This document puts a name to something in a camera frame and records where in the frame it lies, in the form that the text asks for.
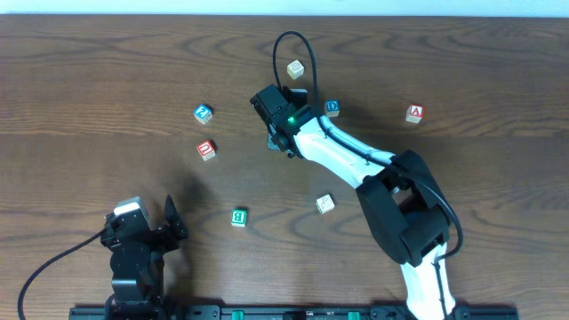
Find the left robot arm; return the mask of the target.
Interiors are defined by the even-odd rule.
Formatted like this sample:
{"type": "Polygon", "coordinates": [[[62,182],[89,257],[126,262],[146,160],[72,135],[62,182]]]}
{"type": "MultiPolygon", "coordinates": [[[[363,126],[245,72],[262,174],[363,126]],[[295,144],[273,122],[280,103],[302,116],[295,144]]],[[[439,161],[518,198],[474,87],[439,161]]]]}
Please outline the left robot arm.
{"type": "Polygon", "coordinates": [[[114,294],[104,306],[105,319],[174,319],[175,303],[164,296],[164,255],[179,248],[188,229],[170,196],[165,199],[167,223],[151,229],[139,197],[117,204],[106,216],[100,242],[111,252],[114,294]]]}

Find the red letter A block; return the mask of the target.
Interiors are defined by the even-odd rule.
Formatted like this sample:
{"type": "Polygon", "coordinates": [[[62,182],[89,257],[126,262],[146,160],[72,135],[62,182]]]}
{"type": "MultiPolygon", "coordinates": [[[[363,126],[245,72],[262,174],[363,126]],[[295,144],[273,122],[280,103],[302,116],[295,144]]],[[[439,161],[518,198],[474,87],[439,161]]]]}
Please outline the red letter A block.
{"type": "Polygon", "coordinates": [[[424,116],[424,107],[421,105],[411,104],[406,111],[405,121],[418,124],[424,116]]]}

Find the cream block with line drawing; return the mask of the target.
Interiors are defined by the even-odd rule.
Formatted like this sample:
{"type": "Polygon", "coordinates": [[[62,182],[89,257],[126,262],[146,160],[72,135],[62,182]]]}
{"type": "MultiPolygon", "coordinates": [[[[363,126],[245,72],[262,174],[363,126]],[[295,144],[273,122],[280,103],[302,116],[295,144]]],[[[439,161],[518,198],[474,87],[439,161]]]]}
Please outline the cream block with line drawing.
{"type": "Polygon", "coordinates": [[[321,196],[316,200],[316,206],[321,214],[325,214],[334,209],[335,204],[330,195],[321,196]]]}

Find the green letter B block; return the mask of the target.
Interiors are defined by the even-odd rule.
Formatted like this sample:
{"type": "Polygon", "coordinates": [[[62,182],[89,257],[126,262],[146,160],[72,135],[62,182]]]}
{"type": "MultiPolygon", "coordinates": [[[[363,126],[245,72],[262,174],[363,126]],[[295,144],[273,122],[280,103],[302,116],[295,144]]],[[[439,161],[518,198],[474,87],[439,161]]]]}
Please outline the green letter B block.
{"type": "Polygon", "coordinates": [[[230,223],[233,227],[244,228],[247,222],[247,210],[234,209],[231,213],[230,223]]]}

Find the blue number 2 block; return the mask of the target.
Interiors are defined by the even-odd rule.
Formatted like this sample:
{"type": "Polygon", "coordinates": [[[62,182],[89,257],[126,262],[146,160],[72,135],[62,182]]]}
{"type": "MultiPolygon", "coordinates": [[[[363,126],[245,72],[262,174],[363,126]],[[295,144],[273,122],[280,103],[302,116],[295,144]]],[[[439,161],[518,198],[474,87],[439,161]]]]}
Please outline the blue number 2 block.
{"type": "Polygon", "coordinates": [[[207,104],[199,104],[194,110],[194,116],[200,124],[206,125],[212,119],[212,108],[207,104]]]}

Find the cream block with engraved picture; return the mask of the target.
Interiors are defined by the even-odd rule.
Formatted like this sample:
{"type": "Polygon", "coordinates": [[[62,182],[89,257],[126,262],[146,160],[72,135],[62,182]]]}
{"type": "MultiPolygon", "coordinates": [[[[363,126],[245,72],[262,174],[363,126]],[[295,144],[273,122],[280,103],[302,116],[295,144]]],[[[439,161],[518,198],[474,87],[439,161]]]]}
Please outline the cream block with engraved picture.
{"type": "Polygon", "coordinates": [[[298,79],[304,74],[304,66],[299,60],[294,60],[287,65],[287,74],[293,80],[298,79]]]}

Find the blue letter D block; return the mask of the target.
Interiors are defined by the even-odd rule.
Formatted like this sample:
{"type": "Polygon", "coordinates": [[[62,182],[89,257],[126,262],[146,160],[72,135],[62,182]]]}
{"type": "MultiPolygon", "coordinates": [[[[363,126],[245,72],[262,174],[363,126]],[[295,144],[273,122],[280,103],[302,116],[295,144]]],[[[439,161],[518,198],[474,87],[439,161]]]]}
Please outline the blue letter D block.
{"type": "Polygon", "coordinates": [[[328,117],[336,117],[340,113],[340,102],[338,100],[327,100],[325,102],[325,115],[328,117]]]}

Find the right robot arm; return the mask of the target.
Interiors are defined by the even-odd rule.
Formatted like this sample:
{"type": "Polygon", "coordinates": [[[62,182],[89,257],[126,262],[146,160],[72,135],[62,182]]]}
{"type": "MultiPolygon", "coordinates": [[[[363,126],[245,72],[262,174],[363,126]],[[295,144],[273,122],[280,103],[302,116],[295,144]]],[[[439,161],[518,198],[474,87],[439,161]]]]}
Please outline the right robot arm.
{"type": "Polygon", "coordinates": [[[461,249],[463,234],[449,250],[450,228],[461,224],[426,163],[411,150],[395,155],[364,144],[307,98],[303,90],[271,84],[250,102],[277,149],[321,164],[356,191],[374,240],[402,269],[411,314],[449,318],[455,300],[445,261],[461,249]]]}

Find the red letter U block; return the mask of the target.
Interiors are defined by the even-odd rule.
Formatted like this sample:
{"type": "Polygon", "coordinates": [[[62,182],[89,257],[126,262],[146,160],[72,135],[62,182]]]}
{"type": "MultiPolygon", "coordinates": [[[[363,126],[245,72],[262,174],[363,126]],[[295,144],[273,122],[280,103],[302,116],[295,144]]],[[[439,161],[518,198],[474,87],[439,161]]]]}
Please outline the red letter U block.
{"type": "Polygon", "coordinates": [[[204,161],[216,156],[215,147],[210,140],[204,140],[196,146],[196,150],[204,161]]]}

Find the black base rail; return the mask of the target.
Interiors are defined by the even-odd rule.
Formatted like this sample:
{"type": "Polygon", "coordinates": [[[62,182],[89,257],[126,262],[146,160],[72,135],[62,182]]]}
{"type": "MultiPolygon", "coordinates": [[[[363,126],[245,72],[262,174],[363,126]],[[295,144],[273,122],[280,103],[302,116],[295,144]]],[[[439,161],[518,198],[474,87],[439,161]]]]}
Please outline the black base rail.
{"type": "MultiPolygon", "coordinates": [[[[515,308],[457,306],[448,316],[455,320],[518,320],[515,308]]],[[[412,320],[403,305],[370,308],[249,308],[194,305],[171,315],[186,320],[412,320]]]]}

